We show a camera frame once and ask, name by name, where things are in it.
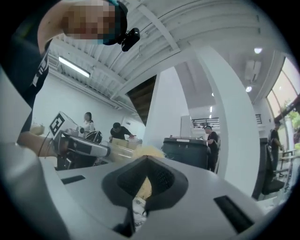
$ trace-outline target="ceiling light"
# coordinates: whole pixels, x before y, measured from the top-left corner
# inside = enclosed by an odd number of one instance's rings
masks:
[[[78,73],[82,74],[83,76],[85,77],[90,77],[90,73],[88,73],[87,71],[84,71],[82,69],[80,69],[79,67],[75,66],[73,63],[69,62],[68,60],[62,58],[62,57],[59,57],[58,60],[67,65],[68,67],[72,68],[73,70],[77,71]]]
[[[250,86],[246,88],[246,92],[251,92],[251,90],[252,90],[252,87],[250,87]]]
[[[262,52],[262,48],[260,48],[260,47],[256,47],[255,49],[254,49],[254,52],[256,53],[256,54],[260,54],[261,52]]]

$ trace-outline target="person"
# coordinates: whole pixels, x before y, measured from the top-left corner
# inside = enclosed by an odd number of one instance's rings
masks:
[[[1,65],[31,108],[48,75],[48,50],[54,37],[64,33],[73,39],[87,39],[101,44],[118,39],[126,33],[126,13],[120,9],[125,5],[118,2],[120,7],[116,7],[116,1],[112,1],[114,0],[40,1],[32,4],[29,16],[22,15],[9,45],[3,49]],[[50,138],[30,133],[31,120],[32,113],[23,126],[18,144],[41,157],[56,157],[52,144],[48,150]]]
[[[113,138],[125,140],[125,135],[128,135],[131,138],[135,137],[135,135],[132,135],[126,127],[123,127],[120,123],[115,122],[112,126],[109,140],[112,140]]]
[[[207,140],[204,141],[207,142],[210,148],[210,154],[208,156],[208,170],[214,172],[216,168],[216,163],[218,161],[218,155],[219,155],[219,149],[217,146],[218,135],[216,132],[212,131],[211,126],[205,127],[205,133],[208,134],[208,138]]]
[[[92,114],[90,112],[85,113],[82,127],[86,133],[95,131],[94,121],[92,120]]]
[[[279,159],[279,149],[283,151],[283,146],[280,143],[278,130],[280,128],[281,123],[275,122],[275,128],[271,131],[269,136],[269,142],[271,145],[271,155],[273,158],[273,170],[277,170],[278,159]]]

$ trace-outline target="black cable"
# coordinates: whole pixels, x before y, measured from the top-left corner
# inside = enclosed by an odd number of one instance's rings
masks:
[[[39,151],[38,151],[37,157],[39,157],[39,154],[41,153],[42,147],[43,147],[43,145],[44,145],[44,143],[45,143],[45,141],[46,141],[46,139],[47,139],[47,137],[48,137],[49,134],[50,134],[50,132],[47,134],[47,136],[46,136],[45,139],[43,140],[42,146],[41,146],[41,148],[40,148]]]

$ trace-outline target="dark shirt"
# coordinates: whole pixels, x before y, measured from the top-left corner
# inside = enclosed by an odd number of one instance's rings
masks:
[[[38,27],[45,14],[57,2],[59,0],[51,0],[38,6],[33,15],[20,23],[20,27],[11,37],[4,51],[4,59],[1,63],[11,83],[31,108],[49,72],[48,50],[51,41],[46,44],[45,52],[40,54]],[[32,112],[22,132],[30,130],[31,120]]]
[[[273,129],[272,132],[271,132],[270,138],[271,138],[271,149],[272,149],[272,151],[279,151],[279,146],[274,141],[274,139],[277,139],[279,141],[278,131]]]
[[[121,126],[121,130],[116,133],[113,128],[111,129],[111,135],[113,138],[118,138],[118,139],[122,139],[125,140],[125,136],[124,135],[131,135],[131,133],[128,131],[128,129],[126,127]]]
[[[207,140],[210,140],[210,139],[213,139],[217,142],[218,141],[217,133],[216,132],[211,132],[211,134],[209,134]],[[211,154],[217,154],[218,153],[218,146],[217,146],[215,141],[212,144],[208,144]]]

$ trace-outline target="railing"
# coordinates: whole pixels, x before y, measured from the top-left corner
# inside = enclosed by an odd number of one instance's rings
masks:
[[[257,124],[262,124],[262,118],[260,114],[256,114],[256,122]],[[200,118],[193,119],[192,123],[194,128],[205,128],[206,126],[211,126],[213,128],[220,127],[220,119],[219,118]]]

